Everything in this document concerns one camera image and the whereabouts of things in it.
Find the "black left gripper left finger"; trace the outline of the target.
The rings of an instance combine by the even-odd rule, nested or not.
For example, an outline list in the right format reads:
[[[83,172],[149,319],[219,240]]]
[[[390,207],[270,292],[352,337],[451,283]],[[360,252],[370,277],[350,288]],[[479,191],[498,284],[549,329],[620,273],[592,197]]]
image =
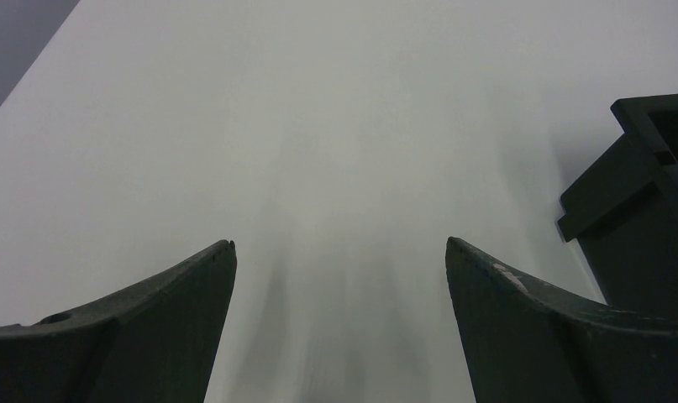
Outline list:
[[[33,325],[0,327],[0,402],[201,402],[233,294],[235,244]]]

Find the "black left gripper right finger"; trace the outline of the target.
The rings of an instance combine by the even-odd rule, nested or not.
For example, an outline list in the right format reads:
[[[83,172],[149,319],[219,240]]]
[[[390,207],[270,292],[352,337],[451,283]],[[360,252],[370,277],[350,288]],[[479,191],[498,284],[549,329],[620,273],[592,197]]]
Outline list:
[[[678,402],[678,322],[578,296],[461,238],[446,277],[479,402]]]

